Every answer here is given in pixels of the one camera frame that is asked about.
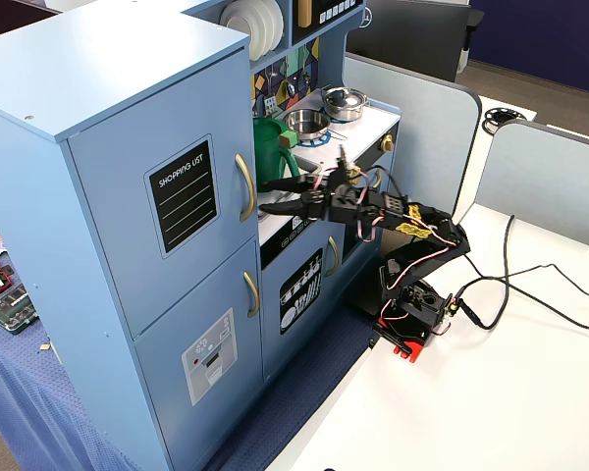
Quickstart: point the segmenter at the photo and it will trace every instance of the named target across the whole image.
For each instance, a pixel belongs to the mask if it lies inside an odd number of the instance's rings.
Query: pot lid
[[[344,86],[331,88],[325,94],[325,102],[328,105],[347,110],[358,108],[364,105],[365,101],[366,98],[361,92]]]

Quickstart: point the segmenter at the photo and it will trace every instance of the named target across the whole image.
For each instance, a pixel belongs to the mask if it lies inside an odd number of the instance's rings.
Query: gray partition panel
[[[345,84],[402,109],[393,176],[410,199],[453,214],[482,105],[468,88],[353,54]]]
[[[476,203],[589,244],[589,139],[509,122],[495,134]]]

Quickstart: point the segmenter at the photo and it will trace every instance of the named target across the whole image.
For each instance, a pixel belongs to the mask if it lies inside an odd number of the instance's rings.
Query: black cable
[[[473,269],[475,270],[475,272],[480,276],[480,278],[476,278],[475,280],[472,280],[471,282],[467,283],[466,285],[464,285],[462,288],[460,288],[458,290],[458,293],[455,296],[456,299],[456,303],[458,303],[458,307],[462,308],[462,310],[464,311],[464,313],[467,315],[467,317],[478,327],[480,327],[481,329],[484,330],[492,330],[497,324],[498,322],[500,322],[500,318],[502,317],[502,313],[504,312],[504,309],[506,308],[506,304],[508,303],[509,300],[509,289],[512,288],[517,292],[520,292],[521,294],[523,294],[524,296],[532,299],[535,302],[538,302],[539,304],[541,304],[542,306],[550,309],[552,312],[554,312],[555,314],[557,314],[558,316],[562,317],[563,319],[565,319],[566,321],[570,322],[571,324],[573,324],[574,326],[577,326],[581,329],[585,329],[587,331],[589,331],[589,326],[582,324],[574,319],[572,319],[571,317],[567,316],[566,314],[562,313],[559,309],[557,309],[556,307],[551,306],[550,304],[548,304],[547,302],[539,299],[538,297],[534,296],[533,294],[530,294],[529,292],[524,291],[521,288],[516,287],[515,285],[512,285],[509,281],[510,277],[514,277],[517,275],[522,275],[524,273],[528,273],[528,272],[532,272],[534,270],[538,270],[540,268],[550,268],[550,267],[554,267],[566,280],[568,280],[572,285],[574,285],[580,292],[586,294],[587,296],[589,296],[589,292],[587,292],[586,290],[584,290],[583,288],[581,288],[574,280],[572,280],[570,277],[568,277],[556,264],[554,263],[550,263],[548,265],[537,265],[535,267],[532,268],[528,268],[526,270],[522,270],[520,272],[515,272],[512,274],[509,274],[509,262],[508,262],[508,250],[507,250],[507,246],[508,246],[508,240],[509,240],[509,229],[510,229],[510,224],[512,223],[512,220],[514,219],[514,216],[510,216],[509,219],[509,223],[507,224],[507,229],[505,232],[505,236],[504,236],[504,271],[505,271],[505,275],[503,277],[487,277],[484,276],[480,270],[478,269],[478,267],[475,265],[475,263],[473,263],[473,261],[465,254],[464,257],[467,259],[467,261],[471,264],[471,266],[473,267]],[[462,296],[462,294],[467,290],[467,288],[475,285],[478,282],[482,282],[482,281],[494,281],[494,282],[500,282],[502,284],[504,284],[504,286],[506,287],[506,294],[505,294],[505,299],[504,302],[502,304],[502,307],[500,308],[500,311],[498,312],[498,315],[496,316],[495,320],[493,321],[493,323],[490,326],[485,326],[482,321],[480,320],[480,318],[476,315],[475,312],[473,312],[471,310],[471,308],[460,299],[460,297]]]
[[[514,214],[512,216],[510,216],[509,223],[507,224],[507,229],[504,232],[504,286],[506,287],[506,290],[504,292],[504,300],[502,301],[502,305],[500,306],[500,310],[498,311],[498,314],[495,316],[495,319],[493,320],[493,322],[491,324],[489,324],[488,326],[486,326],[486,325],[484,325],[482,323],[482,321],[480,320],[480,318],[477,315],[475,315],[475,313],[473,313],[473,312],[469,313],[469,312],[467,312],[465,310],[465,313],[467,314],[467,316],[469,317],[469,319],[471,319],[471,321],[473,321],[473,323],[476,326],[478,326],[480,329],[484,329],[485,331],[491,331],[491,330],[495,329],[495,327],[500,322],[500,319],[502,319],[502,314],[504,314],[504,311],[507,308],[507,305],[509,304],[509,295],[510,295],[510,283],[509,283],[509,232],[510,232],[510,226],[512,225],[512,221],[514,221]],[[458,291],[458,294],[455,296],[455,298],[456,299],[460,299],[460,296],[462,295],[462,293],[464,292],[464,290],[467,289],[467,288],[468,288],[468,286],[462,287]]]
[[[466,253],[464,254],[464,258],[466,258],[467,262],[469,262],[469,264],[471,264],[471,266],[473,267],[473,270],[475,270],[475,273],[477,273],[479,277],[484,277],[484,275],[482,273],[480,273],[480,270],[478,270],[478,267],[475,266],[475,263],[473,263],[473,260],[471,260]]]
[[[480,272],[480,270],[478,269],[478,267],[475,266],[475,263],[473,263],[473,261],[468,257],[468,255],[464,255],[464,258],[467,259],[467,261],[471,264],[471,266],[473,267],[473,270],[475,270],[475,273],[478,274],[478,276],[480,278],[484,278],[485,280],[489,280],[491,278],[493,279],[498,279],[498,280],[502,280],[504,277],[486,277],[482,272]],[[539,270],[541,268],[554,268],[555,270],[557,270],[559,272],[559,274],[565,278],[566,280],[568,280],[576,289],[578,289],[580,292],[582,292],[584,295],[589,296],[589,292],[585,291],[583,288],[581,288],[574,280],[572,280],[568,275],[566,275],[564,273],[563,270],[561,270],[557,264],[555,263],[549,263],[548,265],[536,265],[532,268],[526,268],[525,270],[521,270],[520,272],[515,272],[515,273],[511,273],[509,275],[509,278],[512,277],[516,277],[518,275],[523,275],[525,273],[530,273],[533,272],[535,270]]]
[[[505,282],[504,280],[502,280],[502,278],[498,278],[498,277],[480,277],[480,278],[477,278],[477,279],[473,280],[473,282],[471,282],[471,284],[470,284],[470,285],[468,285],[467,287],[469,287],[469,286],[473,285],[474,283],[477,283],[477,282],[482,282],[482,281],[484,281],[484,280],[487,280],[487,281],[493,281],[493,282],[500,282],[500,283],[506,284],[506,282]],[[581,328],[581,329],[585,329],[585,330],[589,331],[589,326],[586,326],[586,325],[584,325],[584,324],[581,324],[580,322],[578,322],[578,321],[576,321],[576,320],[574,320],[574,319],[570,318],[570,317],[569,317],[569,316],[567,316],[566,314],[563,314],[563,313],[562,313],[562,312],[561,312],[559,309],[557,309],[556,307],[553,307],[553,306],[551,306],[551,305],[550,305],[550,304],[548,304],[547,302],[545,302],[545,301],[543,301],[543,300],[539,299],[538,297],[536,297],[536,296],[534,296],[534,295],[530,294],[529,292],[526,292],[526,291],[524,291],[523,289],[521,289],[521,288],[518,288],[518,287],[516,287],[515,285],[512,285],[512,284],[510,284],[510,283],[509,283],[509,287],[511,287],[511,288],[512,288],[512,289],[514,289],[515,291],[518,291],[518,292],[520,292],[520,293],[521,293],[521,294],[523,294],[524,296],[527,296],[527,297],[529,297],[529,298],[530,298],[530,299],[532,299],[533,301],[536,301],[536,302],[538,302],[538,303],[539,303],[539,304],[541,304],[542,306],[544,306],[544,307],[547,307],[547,308],[548,308],[548,309],[550,309],[552,312],[554,312],[555,314],[557,314],[557,315],[559,315],[559,316],[563,317],[563,318],[564,318],[566,321],[569,321],[569,322],[570,322],[571,324],[573,324],[574,326],[578,326],[578,327],[579,327],[579,328]]]
[[[381,165],[372,165],[371,167],[369,167],[369,169],[380,169],[380,170],[383,170],[384,173],[388,176],[389,180],[391,181],[391,184],[393,185],[393,188],[397,192],[397,196],[399,198],[402,198],[403,197],[403,194],[400,191],[400,186],[397,184],[397,182],[395,181],[395,179],[393,178],[393,176],[391,175],[391,173],[387,169],[385,169]]]

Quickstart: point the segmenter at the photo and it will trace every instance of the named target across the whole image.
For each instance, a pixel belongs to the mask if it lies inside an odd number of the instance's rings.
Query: dark blue wall
[[[471,59],[589,90],[589,0],[471,0]]]

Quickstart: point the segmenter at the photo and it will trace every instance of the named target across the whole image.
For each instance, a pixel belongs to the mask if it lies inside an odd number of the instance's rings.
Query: circuit board
[[[37,319],[24,285],[18,285],[0,297],[0,326],[11,334],[19,334]]]

